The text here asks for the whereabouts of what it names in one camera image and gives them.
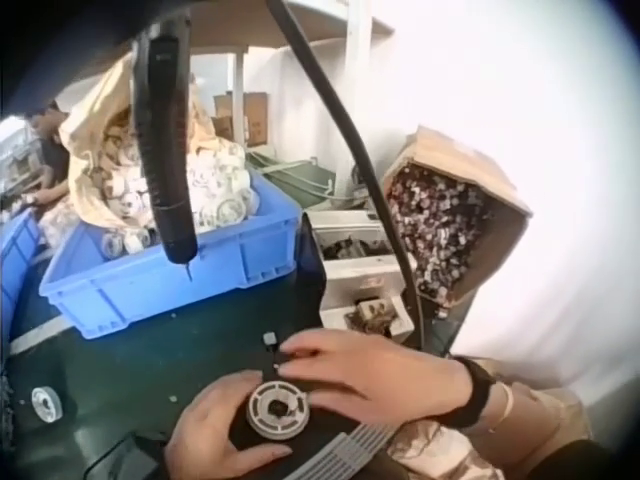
dark green work surface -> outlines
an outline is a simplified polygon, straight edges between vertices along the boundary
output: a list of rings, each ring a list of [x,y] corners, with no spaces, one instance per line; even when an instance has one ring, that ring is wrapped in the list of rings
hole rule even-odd
[[[237,290],[84,340],[74,329],[8,362],[16,414],[20,478],[82,478],[85,469],[131,430],[171,430],[182,409],[211,381],[261,368],[262,334],[280,338],[318,326],[317,292],[295,276]],[[52,387],[64,416],[38,419],[33,388]]]

blue bin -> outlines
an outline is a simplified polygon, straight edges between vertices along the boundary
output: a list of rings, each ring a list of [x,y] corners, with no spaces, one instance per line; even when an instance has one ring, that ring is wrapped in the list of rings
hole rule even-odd
[[[185,267],[170,263],[161,245],[107,260],[103,230],[81,222],[54,255],[40,284],[49,299],[87,339],[235,288],[249,288],[295,269],[300,207],[251,172],[260,196],[255,216],[198,236],[199,254]]]
[[[9,340],[11,322],[18,303],[24,277],[40,242],[40,229],[33,211],[26,210],[5,225],[2,230],[2,330],[1,344]]]

person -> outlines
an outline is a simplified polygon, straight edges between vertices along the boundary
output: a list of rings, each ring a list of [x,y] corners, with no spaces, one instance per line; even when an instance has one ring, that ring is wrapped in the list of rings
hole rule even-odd
[[[62,145],[58,133],[67,116],[55,100],[45,108],[25,116],[25,120],[40,138],[44,161],[40,189],[33,196],[36,205],[50,206],[69,193],[69,152]]]
[[[525,389],[491,381],[475,362],[431,356],[381,336],[327,329],[298,333],[281,345],[281,351],[292,358],[279,367],[283,378],[336,386],[311,391],[312,408],[367,424],[409,425],[435,419],[470,437],[484,432],[490,445],[482,454],[496,469],[504,469],[506,478],[592,478],[590,474],[608,462],[608,453],[595,442],[558,434],[562,425],[553,414],[557,411]],[[229,441],[237,409],[261,381],[260,372],[235,373],[196,396],[164,448],[168,478],[239,478],[292,453],[286,445],[270,443],[238,451]],[[511,467],[522,464],[526,471],[509,476]],[[429,478],[405,475],[398,478]],[[492,469],[473,478],[505,478],[500,475]]]

person's right hand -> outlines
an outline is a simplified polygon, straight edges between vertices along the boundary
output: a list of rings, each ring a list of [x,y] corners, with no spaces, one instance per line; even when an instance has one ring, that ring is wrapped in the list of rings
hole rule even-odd
[[[280,349],[296,357],[280,366],[282,377],[336,386],[311,392],[311,406],[365,424],[398,425],[441,415],[465,405],[471,395],[469,374],[459,362],[378,335],[308,330]]]

black cable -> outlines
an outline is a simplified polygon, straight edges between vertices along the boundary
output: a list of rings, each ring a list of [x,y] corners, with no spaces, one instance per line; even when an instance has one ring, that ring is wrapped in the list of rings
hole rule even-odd
[[[407,297],[408,300],[410,300],[409,306],[411,313],[413,314],[412,317],[414,319],[414,323],[418,324],[420,348],[425,349],[427,346],[427,326],[424,324],[424,320],[422,318],[422,305],[420,304],[420,299],[418,297],[418,290],[413,278],[413,272],[411,271],[409,257],[393,224],[391,211],[389,210],[389,206],[384,198],[382,189],[378,184],[378,180],[364,142],[362,141],[353,120],[349,117],[349,114],[340,101],[336,91],[331,86],[329,79],[322,70],[322,67],[320,67],[318,60],[309,46],[309,41],[289,10],[289,7],[286,5],[284,0],[266,0],[266,4],[271,16],[280,28],[284,37],[287,39],[287,42],[291,46],[291,50],[298,59],[298,62],[300,62],[302,69],[309,78],[313,87],[316,89],[316,92],[318,92],[322,103],[327,107],[331,118],[336,123],[338,130],[340,130],[340,134],[351,151],[351,155],[358,167],[360,176],[367,186],[367,190],[371,196],[378,218],[380,219],[385,234],[389,239],[393,253],[398,260],[398,265],[400,266],[400,271],[402,272],[402,277],[404,278],[408,293]]]

